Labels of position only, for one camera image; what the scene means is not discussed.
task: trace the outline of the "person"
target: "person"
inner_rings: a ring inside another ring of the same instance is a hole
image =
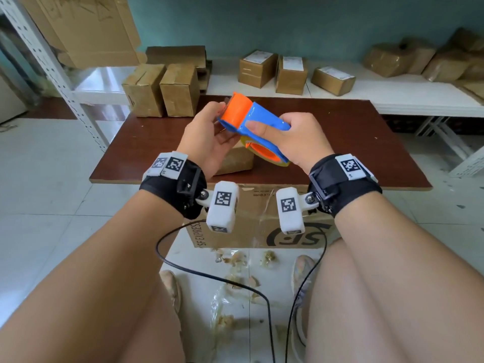
[[[239,139],[227,131],[215,134],[223,107],[207,104],[177,149],[206,178]],[[306,174],[334,153],[311,114],[281,119],[288,131],[257,122],[247,127]],[[138,191],[13,313],[0,330],[0,360],[185,362],[154,252],[156,242],[182,222],[160,197]],[[336,226],[342,239],[329,247],[304,299],[306,362],[483,360],[484,280],[475,269],[378,192],[344,206]],[[174,236],[161,243],[162,255]]]

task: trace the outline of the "qr code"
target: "qr code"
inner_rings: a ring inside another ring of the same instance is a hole
[[[212,227],[212,230],[213,230],[214,232],[228,233],[228,232],[227,232],[227,228],[224,228],[224,227],[222,227],[222,226],[215,226],[215,225],[212,225],[211,227]]]
[[[361,170],[360,166],[358,165],[358,163],[356,163],[356,161],[354,159],[349,159],[347,161],[341,161],[341,164],[343,165],[343,168],[347,172],[354,172],[354,171]]]
[[[283,213],[287,211],[294,211],[296,210],[296,201],[294,200],[293,197],[285,198],[281,200],[281,207],[282,207]]]
[[[165,169],[171,169],[173,171],[179,172],[180,169],[181,169],[181,166],[183,166],[183,163],[184,163],[183,159],[171,157],[170,160],[168,161],[168,164],[166,165]]]
[[[166,162],[166,157],[156,158],[156,160],[154,161],[154,163],[152,165],[152,168],[161,168],[161,167],[163,167],[163,164],[165,164],[165,162]]]
[[[217,191],[215,196],[215,205],[230,206],[230,199],[232,198],[232,192]]]

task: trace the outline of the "hand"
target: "hand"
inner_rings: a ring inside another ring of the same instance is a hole
[[[186,125],[177,152],[188,155],[209,179],[219,170],[228,151],[240,140],[240,135],[223,130],[215,134],[216,117],[225,103],[209,102]]]
[[[288,131],[281,131],[256,121],[246,122],[245,127],[277,146],[291,162],[301,167],[308,175],[314,164],[335,153],[312,114],[291,112],[283,114],[281,119],[291,125]]]

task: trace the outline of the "person's left arm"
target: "person's left arm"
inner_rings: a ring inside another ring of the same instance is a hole
[[[177,151],[206,178],[239,137],[215,134],[223,103],[187,125]],[[183,222],[161,198],[138,191],[112,219],[40,282],[0,329],[2,362],[107,361],[119,351],[152,293],[161,267],[155,244]],[[164,240],[166,255],[175,234]]]

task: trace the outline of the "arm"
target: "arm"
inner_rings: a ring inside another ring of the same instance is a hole
[[[187,125],[177,149],[207,178],[239,140],[214,135],[222,103]],[[153,291],[156,242],[183,222],[171,205],[138,191],[33,290],[0,330],[2,362],[108,361],[124,346]],[[166,255],[175,235],[160,245]]]
[[[311,114],[281,118],[286,132],[251,122],[306,174],[334,154]],[[377,192],[336,215],[370,293],[398,341],[415,362],[477,362],[484,357],[484,278]]]

